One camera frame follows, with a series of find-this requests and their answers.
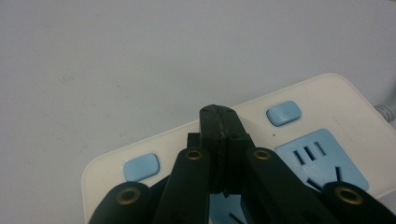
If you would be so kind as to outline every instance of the gray cable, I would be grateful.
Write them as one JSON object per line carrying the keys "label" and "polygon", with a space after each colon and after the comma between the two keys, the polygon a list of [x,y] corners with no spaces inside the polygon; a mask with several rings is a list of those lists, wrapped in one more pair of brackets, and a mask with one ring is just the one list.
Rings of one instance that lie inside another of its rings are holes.
{"label": "gray cable", "polygon": [[396,97],[387,104],[376,105],[376,111],[389,123],[396,119]]}

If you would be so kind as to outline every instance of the white plastic casing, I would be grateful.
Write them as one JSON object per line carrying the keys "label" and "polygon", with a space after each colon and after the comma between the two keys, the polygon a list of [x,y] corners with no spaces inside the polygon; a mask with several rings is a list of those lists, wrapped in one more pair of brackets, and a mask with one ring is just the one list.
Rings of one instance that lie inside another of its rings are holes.
{"label": "white plastic casing", "polygon": [[[302,110],[294,122],[275,127],[266,117],[274,105],[293,101]],[[396,188],[396,132],[345,78],[325,74],[233,107],[256,147],[274,149],[318,129],[329,130],[369,182],[378,198]],[[170,174],[188,133],[198,133],[194,121],[166,133],[117,149],[91,161],[82,177],[86,222],[115,186],[125,182],[123,164],[154,153],[161,170],[142,182],[152,186]]]}

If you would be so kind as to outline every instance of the gray background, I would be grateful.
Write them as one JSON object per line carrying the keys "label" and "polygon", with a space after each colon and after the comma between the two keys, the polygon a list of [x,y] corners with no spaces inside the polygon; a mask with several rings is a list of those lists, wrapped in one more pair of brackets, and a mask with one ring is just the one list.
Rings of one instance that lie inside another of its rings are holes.
{"label": "gray background", "polygon": [[95,157],[328,72],[395,94],[395,2],[2,0],[0,223],[83,223]]}

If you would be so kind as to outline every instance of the power strip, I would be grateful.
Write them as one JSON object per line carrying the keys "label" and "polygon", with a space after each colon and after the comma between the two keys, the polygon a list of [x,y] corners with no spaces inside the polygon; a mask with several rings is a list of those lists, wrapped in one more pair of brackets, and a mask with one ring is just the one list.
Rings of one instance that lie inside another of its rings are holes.
{"label": "power strip", "polygon": [[[376,198],[396,189],[396,132],[339,75],[314,77],[233,109],[255,145],[276,149],[311,188],[320,188],[327,180],[341,179],[367,189]],[[91,161],[82,177],[86,222],[118,184],[140,180],[152,186],[169,175],[177,153],[187,145],[187,134],[198,132],[199,122],[194,121]],[[326,150],[316,145],[316,139]],[[339,147],[338,151],[327,147],[329,141]],[[319,172],[309,173],[312,168],[306,168],[307,164],[320,167]]]}

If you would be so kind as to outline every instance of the blue button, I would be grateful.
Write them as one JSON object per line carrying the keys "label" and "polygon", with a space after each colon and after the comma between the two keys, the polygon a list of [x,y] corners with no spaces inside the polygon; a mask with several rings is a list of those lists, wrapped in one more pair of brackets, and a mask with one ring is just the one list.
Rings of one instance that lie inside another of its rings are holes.
{"label": "blue button", "polygon": [[276,105],[267,111],[267,117],[276,126],[282,126],[299,119],[301,116],[300,107],[293,101],[287,101]]}
{"label": "blue button", "polygon": [[137,182],[158,174],[160,163],[154,154],[149,153],[125,162],[123,172],[127,181]]}

